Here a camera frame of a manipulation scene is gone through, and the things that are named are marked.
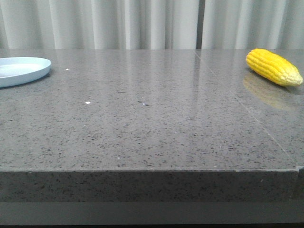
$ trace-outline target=white curtain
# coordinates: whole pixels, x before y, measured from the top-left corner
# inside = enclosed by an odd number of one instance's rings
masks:
[[[0,48],[304,48],[304,0],[0,0]]]

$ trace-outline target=light blue plate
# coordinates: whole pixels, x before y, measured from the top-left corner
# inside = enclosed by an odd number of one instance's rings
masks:
[[[51,64],[45,58],[0,58],[0,88],[35,81],[50,71]]]

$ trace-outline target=speckled stone surface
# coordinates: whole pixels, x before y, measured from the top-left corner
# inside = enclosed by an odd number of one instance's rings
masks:
[[[0,201],[288,200],[302,96],[261,102],[245,53],[0,50],[52,61],[0,89]]]

